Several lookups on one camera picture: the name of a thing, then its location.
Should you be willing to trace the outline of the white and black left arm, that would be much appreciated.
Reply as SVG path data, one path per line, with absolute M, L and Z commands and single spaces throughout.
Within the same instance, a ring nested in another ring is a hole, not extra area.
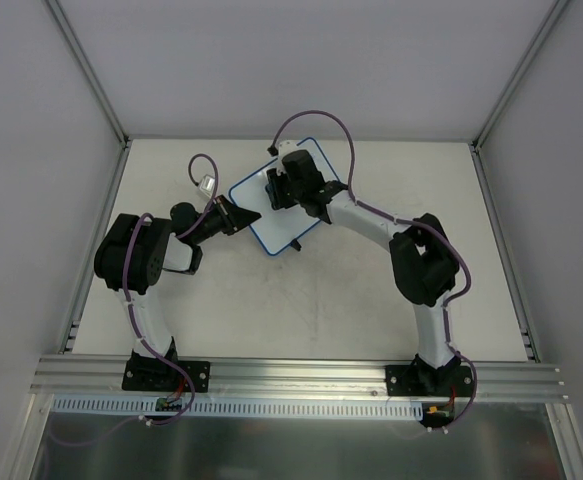
M 120 214 L 105 234 L 94 272 L 120 300 L 135 337 L 131 361 L 146 365 L 145 378 L 156 389 L 168 390 L 180 377 L 175 339 L 155 289 L 162 273 L 195 274 L 203 242 L 232 236 L 261 218 L 220 195 L 201 212 L 181 202 L 167 218 Z

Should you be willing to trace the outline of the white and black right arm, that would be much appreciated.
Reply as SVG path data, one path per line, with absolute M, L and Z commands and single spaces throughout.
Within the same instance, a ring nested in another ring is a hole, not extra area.
M 300 206 L 308 216 L 351 230 L 388 252 L 396 287 L 413 305 L 418 331 L 415 358 L 397 383 L 427 396 L 451 388 L 461 360 L 450 346 L 445 307 L 460 262 L 438 219 L 425 214 L 393 220 L 354 200 L 346 184 L 325 180 L 307 150 L 271 146 L 267 152 L 276 158 L 265 187 L 274 210 Z

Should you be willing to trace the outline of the blue-framed whiteboard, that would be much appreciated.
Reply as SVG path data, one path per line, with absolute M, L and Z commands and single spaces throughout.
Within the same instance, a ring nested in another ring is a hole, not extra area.
M 262 218 L 249 229 L 269 256 L 276 256 L 291 247 L 294 239 L 299 239 L 316 227 L 320 220 L 310 217 L 296 205 L 290 209 L 273 210 L 265 192 L 266 171 L 273 168 L 273 159 L 259 170 L 247 175 L 229 189 L 229 198 L 237 206 L 257 211 Z

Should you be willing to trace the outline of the blue bone-shaped eraser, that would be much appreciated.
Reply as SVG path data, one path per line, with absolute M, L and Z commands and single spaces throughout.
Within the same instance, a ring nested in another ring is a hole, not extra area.
M 269 185 L 269 184 L 267 184 L 267 185 L 265 186 L 265 191 L 266 191 L 266 193 L 267 193 L 267 196 L 268 196 L 269 200 L 270 200 L 271 202 L 273 202 L 273 201 L 275 200 L 275 196 L 274 196 L 274 192 L 273 192 L 273 190 L 272 190 L 272 186 L 271 186 L 271 185 Z

